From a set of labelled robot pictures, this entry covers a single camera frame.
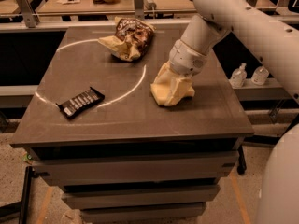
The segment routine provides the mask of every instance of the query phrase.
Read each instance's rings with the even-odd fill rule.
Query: table
[[[193,78],[196,91],[159,107],[150,83],[186,24],[156,23],[139,61],[125,63],[97,42],[114,26],[69,28],[11,145],[87,222],[195,217],[219,192],[251,124],[214,54]],[[106,99],[69,121],[55,103],[90,86]]]
[[[134,0],[118,0],[114,3],[95,5],[93,0],[81,0],[79,4],[62,5],[58,0],[49,0],[38,10],[40,15],[55,14],[134,14]],[[182,13],[195,12],[193,2],[189,0],[154,0],[157,4],[157,13]]]
[[[18,7],[18,4],[15,0],[4,0],[0,2],[0,16],[8,15],[8,14],[16,14],[19,13],[20,9]]]

